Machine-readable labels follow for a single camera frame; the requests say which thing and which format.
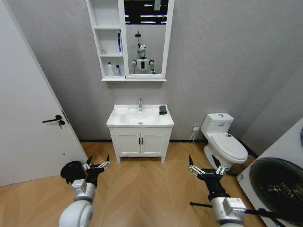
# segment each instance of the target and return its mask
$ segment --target wooden floor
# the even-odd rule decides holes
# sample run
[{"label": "wooden floor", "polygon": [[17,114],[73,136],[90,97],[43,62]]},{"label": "wooden floor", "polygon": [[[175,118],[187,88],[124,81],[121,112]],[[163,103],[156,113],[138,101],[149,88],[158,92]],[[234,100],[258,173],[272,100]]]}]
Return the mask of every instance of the wooden floor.
[{"label": "wooden floor", "polygon": [[[91,227],[215,227],[209,208],[191,207],[190,201],[209,203],[204,182],[188,170],[190,154],[200,166],[191,143],[170,143],[165,163],[159,158],[123,158],[116,163],[112,143],[82,143],[93,163],[110,154],[110,168],[99,175]],[[204,144],[195,144],[204,167],[211,167]],[[245,168],[235,166],[235,172]],[[234,177],[225,175],[223,187],[253,208]],[[63,210],[72,203],[71,185],[60,176],[0,188],[1,227],[56,227]],[[246,227],[264,227],[259,217],[244,215]]]}]

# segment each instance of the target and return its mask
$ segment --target toilet seat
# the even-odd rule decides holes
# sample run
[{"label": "toilet seat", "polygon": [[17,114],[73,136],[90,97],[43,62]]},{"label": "toilet seat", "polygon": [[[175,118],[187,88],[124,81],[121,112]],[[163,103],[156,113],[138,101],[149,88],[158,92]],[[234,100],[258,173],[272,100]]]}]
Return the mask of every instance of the toilet seat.
[{"label": "toilet seat", "polygon": [[214,134],[211,136],[211,139],[227,157],[244,161],[247,159],[247,150],[232,135],[228,133]]}]

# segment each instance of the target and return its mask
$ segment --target mirror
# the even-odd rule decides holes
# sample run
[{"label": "mirror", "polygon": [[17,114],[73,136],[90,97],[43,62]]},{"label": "mirror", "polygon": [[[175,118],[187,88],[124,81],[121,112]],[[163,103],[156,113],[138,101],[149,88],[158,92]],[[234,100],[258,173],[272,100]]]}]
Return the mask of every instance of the mirror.
[{"label": "mirror", "polygon": [[162,74],[168,3],[124,0],[129,76]]}]

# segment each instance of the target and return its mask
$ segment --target vanity cabinet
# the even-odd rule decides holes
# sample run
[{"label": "vanity cabinet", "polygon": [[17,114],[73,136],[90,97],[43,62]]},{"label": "vanity cabinet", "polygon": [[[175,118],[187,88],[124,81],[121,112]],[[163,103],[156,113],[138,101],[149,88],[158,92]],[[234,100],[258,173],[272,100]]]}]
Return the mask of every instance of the vanity cabinet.
[{"label": "vanity cabinet", "polygon": [[117,162],[121,157],[161,157],[164,162],[172,128],[109,128]]}]

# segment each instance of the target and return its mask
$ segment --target door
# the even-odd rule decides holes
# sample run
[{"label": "door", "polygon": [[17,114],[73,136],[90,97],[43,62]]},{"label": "door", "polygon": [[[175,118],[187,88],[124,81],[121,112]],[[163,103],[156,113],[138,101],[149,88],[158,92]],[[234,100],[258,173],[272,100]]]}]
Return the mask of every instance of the door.
[{"label": "door", "polygon": [[[0,1],[0,186],[60,174],[86,155],[7,3]],[[58,121],[42,121],[62,117]]]},{"label": "door", "polygon": [[160,155],[166,133],[141,133],[141,154]]},{"label": "door", "polygon": [[118,153],[122,156],[139,155],[141,153],[140,133],[115,133]]}]

